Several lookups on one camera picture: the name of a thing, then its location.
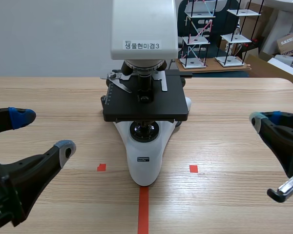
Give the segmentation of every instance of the wooden board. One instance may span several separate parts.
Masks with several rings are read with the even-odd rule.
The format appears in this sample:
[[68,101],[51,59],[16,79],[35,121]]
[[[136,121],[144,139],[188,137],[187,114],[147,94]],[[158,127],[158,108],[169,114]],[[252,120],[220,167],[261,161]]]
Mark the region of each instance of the wooden board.
[[248,64],[239,67],[223,67],[215,58],[208,58],[206,68],[184,69],[179,59],[176,59],[176,65],[181,72],[207,73],[207,72],[234,72],[234,71],[249,71],[251,67]]
[[[293,113],[293,84],[193,78],[184,90],[192,107],[149,187],[149,234],[293,234],[293,196],[278,204],[266,195],[287,177],[249,121],[254,111]],[[0,108],[37,113],[31,125],[0,133],[0,163],[44,153],[60,139],[77,144],[28,219],[0,234],[137,234],[139,186],[119,133],[104,122],[106,91],[99,78],[0,77]]]

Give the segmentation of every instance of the black microscope stage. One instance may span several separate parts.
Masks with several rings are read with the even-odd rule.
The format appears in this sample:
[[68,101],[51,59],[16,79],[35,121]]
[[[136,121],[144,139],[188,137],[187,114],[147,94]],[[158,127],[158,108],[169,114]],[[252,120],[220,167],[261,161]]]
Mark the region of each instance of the black microscope stage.
[[110,83],[103,104],[106,122],[121,121],[186,121],[188,106],[180,76],[166,76],[168,91],[162,91],[160,80],[153,80],[154,101],[141,103],[138,99],[138,76],[120,80],[132,93]]

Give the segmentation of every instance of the white label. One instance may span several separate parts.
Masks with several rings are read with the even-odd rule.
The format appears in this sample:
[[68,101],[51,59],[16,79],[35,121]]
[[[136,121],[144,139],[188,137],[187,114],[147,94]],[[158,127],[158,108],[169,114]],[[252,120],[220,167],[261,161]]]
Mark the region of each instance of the white label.
[[162,50],[162,41],[123,40],[123,50]]
[[292,37],[292,38],[289,38],[289,39],[287,39],[287,40],[282,41],[282,42],[281,42],[281,45],[284,45],[284,44],[286,44],[286,43],[288,43],[288,42],[290,42],[290,41],[293,41],[293,37]]

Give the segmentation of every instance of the white microscope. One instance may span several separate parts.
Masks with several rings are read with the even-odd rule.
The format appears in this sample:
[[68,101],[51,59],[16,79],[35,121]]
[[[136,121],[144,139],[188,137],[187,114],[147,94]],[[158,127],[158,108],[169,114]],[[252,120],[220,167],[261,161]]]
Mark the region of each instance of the white microscope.
[[111,58],[125,61],[107,74],[103,115],[120,133],[141,186],[156,180],[170,136],[188,119],[191,100],[180,76],[165,74],[165,59],[177,57],[175,0],[113,0]]

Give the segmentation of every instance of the red tape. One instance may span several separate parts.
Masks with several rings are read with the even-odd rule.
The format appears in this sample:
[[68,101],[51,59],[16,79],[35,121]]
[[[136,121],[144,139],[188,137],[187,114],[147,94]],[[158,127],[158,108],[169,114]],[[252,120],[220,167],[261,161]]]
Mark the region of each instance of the red tape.
[[138,234],[148,234],[148,187],[140,187]]
[[97,172],[105,172],[106,171],[106,164],[100,164],[97,167]]
[[190,172],[191,173],[199,173],[197,165],[190,165]]

